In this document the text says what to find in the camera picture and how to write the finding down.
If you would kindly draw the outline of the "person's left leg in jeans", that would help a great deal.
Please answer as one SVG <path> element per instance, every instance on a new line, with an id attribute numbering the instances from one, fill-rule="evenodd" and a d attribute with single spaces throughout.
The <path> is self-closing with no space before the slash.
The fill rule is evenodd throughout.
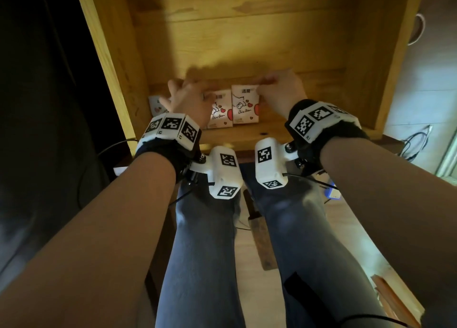
<path id="1" fill-rule="evenodd" d="M 155 328 L 245 328 L 235 265 L 240 193 L 213 198 L 206 175 L 180 183 L 176 233 Z"/>

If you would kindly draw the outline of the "person's right forearm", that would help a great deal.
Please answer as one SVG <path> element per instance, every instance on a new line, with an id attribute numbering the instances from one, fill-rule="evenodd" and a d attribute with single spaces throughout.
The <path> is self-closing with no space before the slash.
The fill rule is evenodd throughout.
<path id="1" fill-rule="evenodd" d="M 361 138 L 320 155 L 376 247 L 425 308 L 457 319 L 457 187 Z"/>

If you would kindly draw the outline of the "person's right leg in jeans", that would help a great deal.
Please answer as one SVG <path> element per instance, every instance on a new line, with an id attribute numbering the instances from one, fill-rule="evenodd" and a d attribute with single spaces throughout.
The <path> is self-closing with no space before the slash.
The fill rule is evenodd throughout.
<path id="1" fill-rule="evenodd" d="M 395 328 L 362 267 L 335 236 L 318 187 L 289 179 L 269 190 L 241 164 L 243 180 L 265 218 L 283 285 L 287 328 Z"/>

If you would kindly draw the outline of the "person's left forearm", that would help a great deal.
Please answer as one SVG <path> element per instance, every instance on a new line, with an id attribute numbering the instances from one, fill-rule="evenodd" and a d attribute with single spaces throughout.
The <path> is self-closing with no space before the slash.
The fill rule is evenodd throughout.
<path id="1" fill-rule="evenodd" d="M 167 158 L 141 154 L 0 294 L 0 328 L 127 327 L 174 186 Z"/>

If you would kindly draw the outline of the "brown wooden slats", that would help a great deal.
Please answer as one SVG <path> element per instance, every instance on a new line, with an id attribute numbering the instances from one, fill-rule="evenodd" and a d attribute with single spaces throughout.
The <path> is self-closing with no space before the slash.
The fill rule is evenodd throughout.
<path id="1" fill-rule="evenodd" d="M 424 308 L 396 273 L 385 280 L 380 275 L 371 277 L 378 299 L 389 318 L 402 321 L 412 328 L 421 328 Z"/>

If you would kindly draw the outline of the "wristband with marker tiles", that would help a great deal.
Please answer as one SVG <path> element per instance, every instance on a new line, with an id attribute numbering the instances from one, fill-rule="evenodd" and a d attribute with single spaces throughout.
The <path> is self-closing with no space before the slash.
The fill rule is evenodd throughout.
<path id="1" fill-rule="evenodd" d="M 285 128 L 293 138 L 302 174 L 310 176 L 323 170 L 320 155 L 326 143 L 335 138 L 369 140 L 357 117 L 329 103 L 301 100 L 289 112 Z"/>
<path id="2" fill-rule="evenodd" d="M 162 113 L 153 117 L 138 141 L 134 159 L 153 152 L 165 157 L 175 170 L 175 182 L 183 180 L 191 162 L 200 158 L 202 131 L 190 116 Z"/>

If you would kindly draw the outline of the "person's leg in jeans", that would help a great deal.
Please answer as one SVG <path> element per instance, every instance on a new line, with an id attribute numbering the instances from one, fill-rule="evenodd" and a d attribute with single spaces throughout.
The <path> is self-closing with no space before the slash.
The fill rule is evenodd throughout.
<path id="1" fill-rule="evenodd" d="M 206 175 L 180 183 L 176 233 L 155 328 L 245 328 L 235 265 L 240 193 L 213 198 Z"/>
<path id="2" fill-rule="evenodd" d="M 362 267 L 335 236 L 318 187 L 289 179 L 269 190 L 241 164 L 243 180 L 265 218 L 283 285 L 287 328 L 395 328 Z"/>

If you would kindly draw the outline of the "yellow wooden drawer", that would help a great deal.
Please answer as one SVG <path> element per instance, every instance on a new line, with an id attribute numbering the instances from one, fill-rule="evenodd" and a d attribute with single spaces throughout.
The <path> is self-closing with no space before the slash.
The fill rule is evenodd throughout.
<path id="1" fill-rule="evenodd" d="M 421 0 L 79 0 L 126 138 L 174 77 L 250 84 L 291 68 L 381 139 Z"/>

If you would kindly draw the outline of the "right wristband with marker tiles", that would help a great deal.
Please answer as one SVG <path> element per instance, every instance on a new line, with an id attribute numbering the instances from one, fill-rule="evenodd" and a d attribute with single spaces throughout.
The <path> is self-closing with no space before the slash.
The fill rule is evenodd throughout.
<path id="1" fill-rule="evenodd" d="M 293 138 L 302 174 L 310 176 L 323 170 L 320 155 L 326 143 L 335 138 L 369 140 L 357 117 L 329 103 L 301 100 L 289 112 L 285 128 Z"/>

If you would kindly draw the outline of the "small blue white box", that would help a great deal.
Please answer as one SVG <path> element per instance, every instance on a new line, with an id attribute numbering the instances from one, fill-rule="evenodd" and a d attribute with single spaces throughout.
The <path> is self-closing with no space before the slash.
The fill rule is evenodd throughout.
<path id="1" fill-rule="evenodd" d="M 324 196 L 326 197 L 324 204 L 331 201 L 339 201 L 342 196 L 341 192 L 336 188 L 334 181 L 329 179 L 327 184 L 324 189 Z"/>

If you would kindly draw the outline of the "white tissue packet red hearts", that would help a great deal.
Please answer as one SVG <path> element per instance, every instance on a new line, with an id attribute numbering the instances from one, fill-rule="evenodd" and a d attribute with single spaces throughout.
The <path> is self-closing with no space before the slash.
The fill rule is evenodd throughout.
<path id="1" fill-rule="evenodd" d="M 148 96 L 149 107 L 150 107 L 152 117 L 156 117 L 163 113 L 168 113 L 168 110 L 161 104 L 159 98 L 160 98 L 159 95 Z"/>
<path id="2" fill-rule="evenodd" d="M 260 115 L 260 96 L 258 85 L 231 86 L 233 124 L 258 123 Z"/>
<path id="3" fill-rule="evenodd" d="M 206 93 L 214 94 L 216 99 L 212 106 L 212 113 L 207 129 L 216 128 L 232 128 L 233 127 L 233 113 L 232 113 L 232 90 L 222 89 L 214 92 Z"/>

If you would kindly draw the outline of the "left wristband with marker tiles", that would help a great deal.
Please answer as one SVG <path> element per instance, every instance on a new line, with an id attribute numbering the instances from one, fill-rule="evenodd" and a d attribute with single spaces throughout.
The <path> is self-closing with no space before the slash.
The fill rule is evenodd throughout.
<path id="1" fill-rule="evenodd" d="M 175 182 L 183 180 L 191 162 L 200 158 L 202 131 L 190 116 L 162 113 L 153 117 L 138 141 L 134 159 L 153 152 L 165 157 L 175 170 Z"/>

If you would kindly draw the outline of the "brown wooden stool leg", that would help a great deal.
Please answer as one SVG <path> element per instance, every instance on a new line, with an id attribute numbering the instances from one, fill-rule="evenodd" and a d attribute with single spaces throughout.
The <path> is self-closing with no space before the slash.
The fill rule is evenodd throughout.
<path id="1" fill-rule="evenodd" d="M 260 214 L 247 189 L 243 191 L 248 210 L 248 225 L 264 271 L 278 269 L 277 260 L 272 247 L 270 234 L 264 216 Z"/>

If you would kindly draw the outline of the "person's left hand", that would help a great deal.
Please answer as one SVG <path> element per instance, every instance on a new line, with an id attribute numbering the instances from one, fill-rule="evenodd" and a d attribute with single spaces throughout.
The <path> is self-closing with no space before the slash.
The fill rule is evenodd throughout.
<path id="1" fill-rule="evenodd" d="M 183 79 L 188 90 L 188 96 L 181 107 L 165 107 L 171 113 L 183 113 L 191 117 L 200 129 L 205 129 L 210 121 L 212 106 L 216 99 L 214 94 L 219 88 L 212 82 L 195 79 Z"/>

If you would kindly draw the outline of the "person's right hand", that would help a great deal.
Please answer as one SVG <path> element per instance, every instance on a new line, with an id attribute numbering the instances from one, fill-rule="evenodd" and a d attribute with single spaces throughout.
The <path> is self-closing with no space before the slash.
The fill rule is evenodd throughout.
<path id="1" fill-rule="evenodd" d="M 266 103 L 278 115 L 288 119 L 291 109 L 301 100 L 307 99 L 302 80 L 291 69 L 275 70 L 272 72 L 284 72 L 282 79 L 283 97 L 264 98 Z M 260 77 L 254 84 L 258 85 Z"/>

